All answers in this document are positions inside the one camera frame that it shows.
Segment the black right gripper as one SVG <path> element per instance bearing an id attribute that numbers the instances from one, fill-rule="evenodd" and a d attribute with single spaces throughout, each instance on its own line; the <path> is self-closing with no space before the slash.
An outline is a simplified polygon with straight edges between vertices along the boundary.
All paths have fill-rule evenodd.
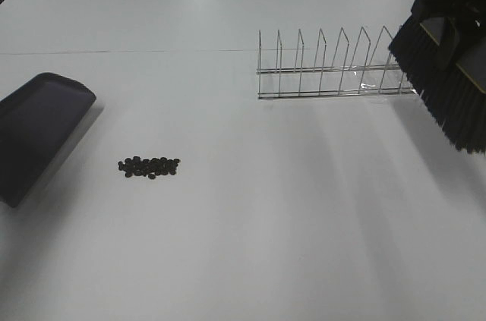
<path id="1" fill-rule="evenodd" d="M 445 17 L 436 54 L 442 71 L 485 37 L 485 0 L 414 0 L 411 16 L 415 21 Z"/>

